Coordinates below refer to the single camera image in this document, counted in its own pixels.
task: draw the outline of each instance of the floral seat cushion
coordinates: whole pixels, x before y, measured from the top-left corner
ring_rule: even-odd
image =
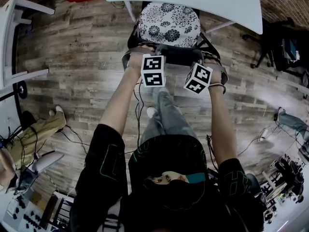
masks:
[[[197,42],[201,27],[197,14],[191,8],[151,2],[139,19],[140,36],[155,43],[192,47]]]

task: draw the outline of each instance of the wooden floor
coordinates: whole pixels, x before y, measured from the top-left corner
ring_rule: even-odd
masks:
[[[32,31],[25,33],[27,27],[20,30],[17,70],[50,69],[47,76],[27,81],[28,97],[21,101],[22,110],[32,112],[36,118],[47,118],[48,111],[59,104],[64,109],[68,125],[80,134],[85,143],[89,143],[123,75],[121,57],[127,50],[127,40],[134,23],[126,9],[116,9],[104,0],[85,3],[56,0],[54,6],[54,15],[32,16]],[[136,15],[140,6],[138,2],[133,4]],[[220,23],[203,12],[200,20],[206,29]],[[267,60],[259,69],[250,68],[250,63],[259,58],[260,47],[250,40],[242,40],[244,33],[240,27],[229,26],[207,35],[221,54],[222,64],[229,74],[225,99],[236,130],[239,153],[258,137],[263,128],[271,126],[275,129],[272,119],[279,106],[304,120],[308,114],[308,101],[303,99],[302,93],[276,81],[279,76],[297,82],[294,77],[268,68]],[[167,87],[199,136],[208,156],[208,166],[212,167],[206,142],[206,134],[211,133],[210,97],[207,92],[198,96],[183,89],[188,71],[185,66],[168,65]],[[149,90],[142,87],[141,95],[145,106],[153,104]],[[137,146],[136,104],[132,96],[123,136],[126,152]],[[140,119],[141,133],[147,122],[144,109]],[[68,128],[64,132],[72,140],[79,141]],[[255,140],[239,159],[246,171],[261,179],[261,172],[287,149],[292,155],[297,153],[294,139],[277,129],[263,142]],[[61,191],[69,192],[75,187],[84,167],[84,150],[61,133],[47,140],[41,153],[51,150],[63,152],[65,157],[47,172]],[[56,188],[47,175],[42,174],[35,189],[49,199]]]

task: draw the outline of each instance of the wrist strap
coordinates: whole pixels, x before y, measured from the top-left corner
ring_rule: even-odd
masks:
[[[223,84],[221,84],[221,83],[210,84],[208,88],[210,88],[210,87],[215,87],[215,86],[222,86],[222,87],[223,87],[223,94],[225,94],[225,92],[226,92],[226,87],[225,87]]]

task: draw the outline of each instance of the black and white cube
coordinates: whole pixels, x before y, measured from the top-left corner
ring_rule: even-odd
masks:
[[[184,88],[196,94],[209,87],[212,68],[195,63],[184,83]]]
[[[164,87],[164,56],[144,54],[141,76],[145,87]]]

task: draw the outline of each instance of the light blue jeans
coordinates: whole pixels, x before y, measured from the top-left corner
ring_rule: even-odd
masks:
[[[289,115],[284,111],[278,114],[278,122],[293,130],[296,130],[304,140],[304,144],[299,149],[306,157],[309,158],[309,129],[308,125],[301,119]]]
[[[189,135],[198,139],[165,87],[155,87],[153,98],[157,113],[149,120],[140,144],[160,135]]]

